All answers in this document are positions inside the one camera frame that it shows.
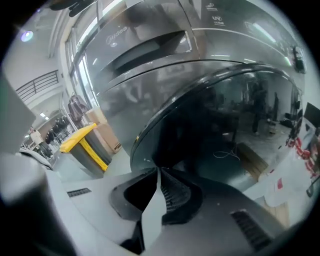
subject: person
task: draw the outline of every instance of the person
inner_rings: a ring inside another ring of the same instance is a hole
[[[254,112],[254,118],[253,118],[253,124],[252,124],[252,132],[258,136],[258,126],[259,121],[262,118],[262,114],[265,107],[265,97],[266,97],[266,90],[264,90],[261,83],[259,83],[254,92],[253,92],[253,112]]]
[[[274,105],[273,105],[273,121],[278,120],[279,98],[278,94],[274,93]]]
[[[44,142],[44,139],[41,137],[41,134],[38,130],[35,130],[32,126],[30,128],[30,137],[33,142],[40,148],[44,155],[48,158],[52,156],[52,152],[49,146]]]

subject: white wall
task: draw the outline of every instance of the white wall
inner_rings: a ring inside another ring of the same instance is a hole
[[[36,119],[32,124],[34,128],[38,128],[46,122],[45,118],[40,116],[40,113],[44,113],[47,117],[51,118],[52,113],[60,109],[62,96],[62,92],[57,93],[31,109],[36,116]]]
[[[20,40],[23,30],[33,31],[30,41]],[[44,27],[36,31],[35,21],[31,18],[20,31],[2,63],[2,71],[15,90],[45,73],[58,69],[58,60],[48,58],[51,28]]]

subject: trash can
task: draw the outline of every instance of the trash can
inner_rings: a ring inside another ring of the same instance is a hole
[[[111,162],[111,157],[103,148],[93,129],[95,123],[77,130],[60,146],[60,152],[70,153],[93,177],[102,178]]]

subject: cable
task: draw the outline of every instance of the cable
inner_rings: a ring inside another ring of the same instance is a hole
[[[235,152],[237,153],[237,147],[236,146],[237,145],[234,145],[233,149],[230,152],[216,151],[216,152],[213,152],[212,154],[213,154],[213,156],[215,158],[218,158],[218,159],[223,159],[223,158],[226,158],[227,156],[230,155],[230,156],[232,156],[234,158],[237,158],[239,161],[241,161],[240,158],[234,153],[234,149],[235,149]],[[216,156],[215,153],[222,153],[222,154],[226,154],[226,155],[224,155],[224,156]]]

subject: midea logo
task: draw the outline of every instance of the midea logo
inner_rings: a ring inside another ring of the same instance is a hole
[[[110,45],[122,32],[126,31],[127,27],[123,27],[122,29],[118,30],[116,33],[114,33],[113,35],[109,35],[105,42],[107,45]]]

